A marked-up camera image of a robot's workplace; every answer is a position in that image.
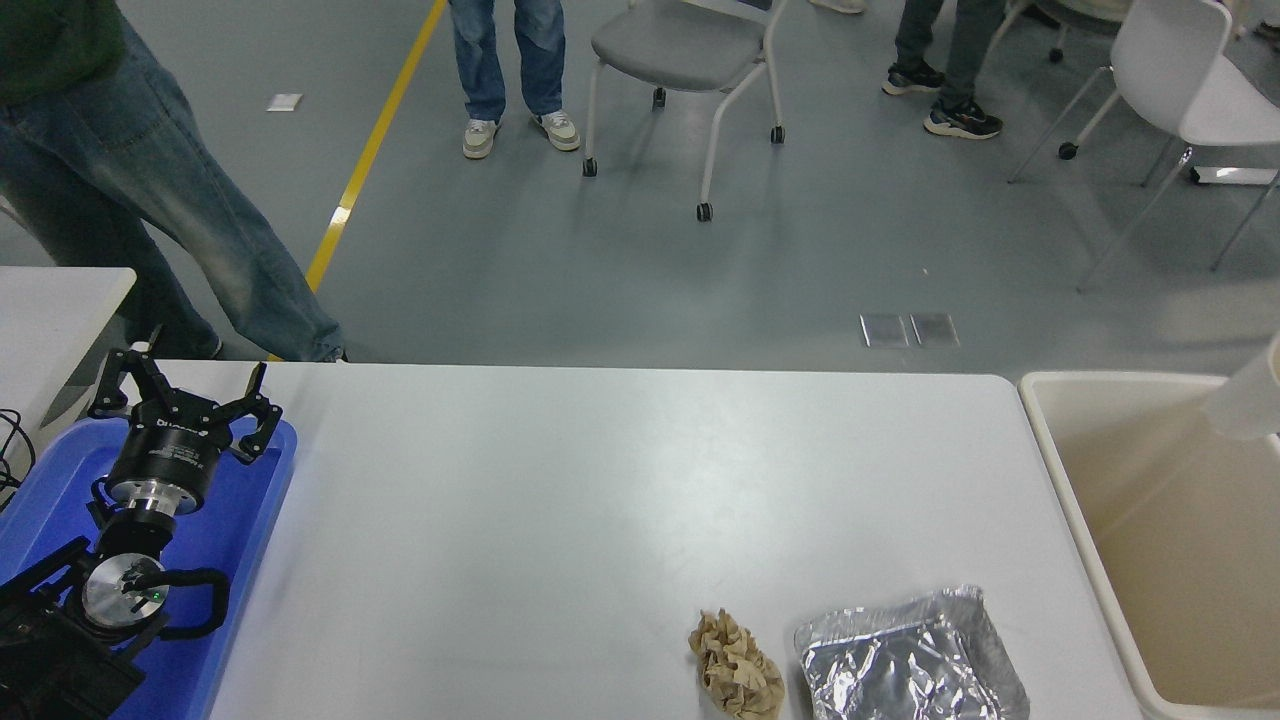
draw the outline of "white bin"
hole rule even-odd
[[[1280,720],[1280,441],[1210,429],[1199,406],[1225,379],[1019,383],[1129,682],[1157,720]]]

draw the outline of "chair seat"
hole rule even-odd
[[[764,26],[681,3],[649,0],[609,20],[591,37],[600,60],[672,90],[728,87],[764,46]]]
[[[1220,55],[1183,117],[1178,135],[1192,145],[1208,147],[1280,143],[1280,108]]]

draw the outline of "brown paper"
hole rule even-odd
[[[722,607],[719,615],[703,611],[689,635],[698,655],[698,674],[716,706],[740,720],[777,720],[786,689],[782,674]]]

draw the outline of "white table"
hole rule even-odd
[[[223,401],[250,369],[161,366]],[[300,450],[214,720],[710,720],[685,643],[721,606],[799,720],[796,625],[960,583],[1037,720],[1140,717],[1004,379],[273,364],[265,392]]]
[[[0,266],[0,407],[22,413],[29,434],[134,279],[128,268]]]

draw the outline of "blue jeans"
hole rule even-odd
[[[507,86],[498,65],[493,0],[449,0],[458,79],[467,94],[467,115],[500,120]],[[520,90],[535,115],[559,110],[564,76],[564,10],[559,0],[516,0]]]
[[[209,155],[187,99],[142,40],[105,77],[0,106],[0,195],[59,265],[133,268],[129,342],[211,357],[218,336],[142,220],[196,259],[236,332],[285,360],[332,360],[342,331],[266,219]]]

